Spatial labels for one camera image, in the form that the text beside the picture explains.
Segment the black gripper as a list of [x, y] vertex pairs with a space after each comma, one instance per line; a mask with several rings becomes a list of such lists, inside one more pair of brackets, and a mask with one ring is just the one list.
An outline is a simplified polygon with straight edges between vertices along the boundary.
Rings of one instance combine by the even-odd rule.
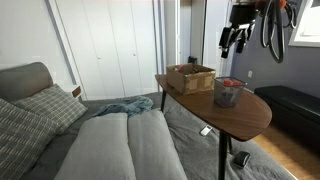
[[228, 58], [230, 46], [238, 41], [237, 53], [241, 53], [250, 39], [254, 29], [255, 19], [259, 13], [256, 0], [232, 0], [229, 27], [224, 27], [220, 38], [221, 57]]

